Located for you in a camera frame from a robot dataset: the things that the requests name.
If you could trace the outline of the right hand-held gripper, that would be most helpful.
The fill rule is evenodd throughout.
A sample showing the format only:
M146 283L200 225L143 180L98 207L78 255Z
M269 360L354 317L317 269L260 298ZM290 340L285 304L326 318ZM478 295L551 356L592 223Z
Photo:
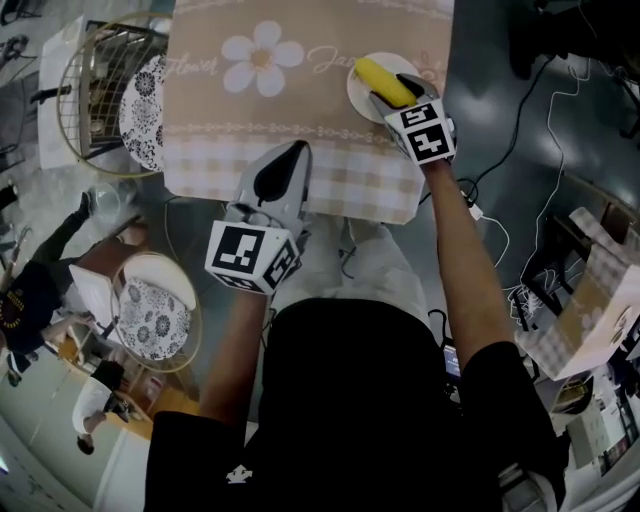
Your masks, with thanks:
M369 93L369 100L383 118L391 139L415 165L442 159L451 161L456 155L453 121L444 111L436 87L406 73L398 73L396 78L406 90L403 102L414 106L393 107L377 92Z

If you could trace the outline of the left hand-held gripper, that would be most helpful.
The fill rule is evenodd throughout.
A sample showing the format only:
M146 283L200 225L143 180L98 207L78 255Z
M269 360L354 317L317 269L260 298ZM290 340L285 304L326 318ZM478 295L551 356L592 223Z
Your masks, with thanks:
M301 264L311 167L311 148L300 140L254 161L241 175L236 200L213 223L205 271L228 287L274 295Z

